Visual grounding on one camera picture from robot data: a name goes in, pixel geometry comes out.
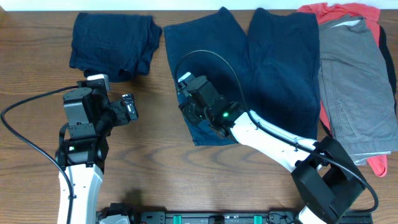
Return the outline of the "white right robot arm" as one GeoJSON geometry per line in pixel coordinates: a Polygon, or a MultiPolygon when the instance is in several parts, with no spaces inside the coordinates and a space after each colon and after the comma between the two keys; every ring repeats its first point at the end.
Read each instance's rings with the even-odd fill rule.
{"type": "Polygon", "coordinates": [[[305,203],[296,223],[366,223],[369,212],[350,208],[365,180],[343,146],[333,138],[303,138],[268,123],[253,110],[228,101],[205,77],[186,73],[177,81],[186,97],[179,108],[193,125],[208,122],[222,138],[249,146],[286,168],[305,203]]]}

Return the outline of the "navy blue shorts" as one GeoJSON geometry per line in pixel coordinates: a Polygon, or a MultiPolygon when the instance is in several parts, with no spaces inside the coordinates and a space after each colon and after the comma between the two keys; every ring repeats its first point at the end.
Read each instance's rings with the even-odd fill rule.
{"type": "Polygon", "coordinates": [[[229,101],[247,104],[266,121],[301,137],[318,131],[320,39],[317,18],[255,11],[243,30],[226,8],[166,26],[173,79],[204,75],[229,101]]]}

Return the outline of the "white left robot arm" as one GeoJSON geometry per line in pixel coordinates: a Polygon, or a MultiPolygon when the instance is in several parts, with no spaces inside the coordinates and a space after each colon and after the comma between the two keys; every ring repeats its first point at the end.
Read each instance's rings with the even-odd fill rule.
{"type": "Polygon", "coordinates": [[[60,138],[56,161],[61,168],[58,223],[95,223],[96,205],[109,151],[106,138],[116,126],[138,118],[134,98],[111,102],[107,91],[81,87],[63,96],[68,123],[60,138]]]}

